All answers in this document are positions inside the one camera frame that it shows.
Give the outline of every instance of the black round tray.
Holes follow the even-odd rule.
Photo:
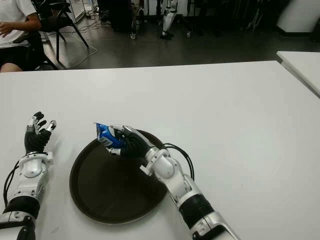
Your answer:
[[[154,145],[161,141],[140,131]],[[111,155],[96,139],[75,160],[70,172],[72,199],[89,218],[106,224],[137,220],[164,198],[167,189],[154,176],[140,170],[144,158]]]

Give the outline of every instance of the white table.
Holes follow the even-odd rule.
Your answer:
[[[190,239],[169,197],[117,226],[75,207],[69,173],[96,136],[93,122],[130,125],[185,149],[196,183],[242,240],[320,239],[320,101],[276,61],[1,74],[0,183],[24,154],[25,126],[38,110],[58,122],[38,240]]]
[[[282,65],[320,97],[320,52],[278,51]]]

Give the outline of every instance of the person's hand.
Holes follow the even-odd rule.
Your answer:
[[[24,136],[24,146],[26,154],[31,152],[43,152],[47,145],[52,131],[56,128],[56,121],[52,120],[47,128],[40,128],[47,123],[46,120],[39,122],[44,118],[42,112],[35,113],[26,126]]]
[[[11,33],[12,30],[14,30],[14,25],[12,22],[5,22],[5,21],[0,22],[0,36],[4,38],[9,33]]]

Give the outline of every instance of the blue snack bag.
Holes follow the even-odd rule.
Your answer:
[[[123,139],[117,139],[115,130],[107,125],[96,124],[96,139],[102,143],[106,148],[123,148],[126,142]]]

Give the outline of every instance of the black chair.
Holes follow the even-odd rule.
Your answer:
[[[32,3],[41,21],[41,31],[46,33],[56,32],[56,60],[58,62],[59,37],[66,41],[64,36],[60,33],[60,29],[64,27],[73,27],[74,31],[79,35],[85,46],[89,48],[89,45],[87,44],[86,40],[81,35],[78,28],[68,15],[68,13],[71,13],[70,3],[63,0],[60,0],[59,2],[52,0],[32,0]]]
[[[44,64],[50,65],[54,70],[58,70],[56,65],[46,56],[39,32],[30,32],[14,40],[13,43],[20,44],[23,41],[28,41],[30,44],[26,54],[27,71],[33,71]]]

